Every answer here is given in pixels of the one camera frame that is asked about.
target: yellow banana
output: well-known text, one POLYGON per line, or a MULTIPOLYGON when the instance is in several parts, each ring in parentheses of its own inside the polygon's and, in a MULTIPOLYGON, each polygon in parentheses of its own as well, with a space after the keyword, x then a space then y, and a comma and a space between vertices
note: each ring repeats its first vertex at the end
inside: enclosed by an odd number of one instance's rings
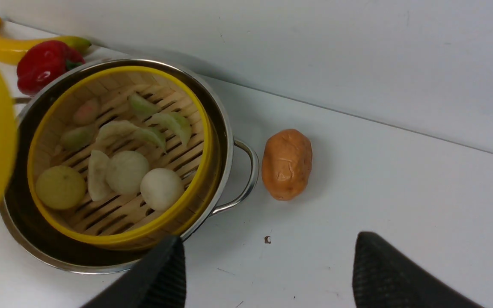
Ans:
POLYGON ((17 65, 20 59, 26 54, 26 51, 31 47, 50 40, 63 41, 68 46, 76 49, 81 54, 90 47, 91 43, 88 39, 77 36, 57 36, 40 39, 11 39, 2 37, 0 34, 0 62, 17 65))

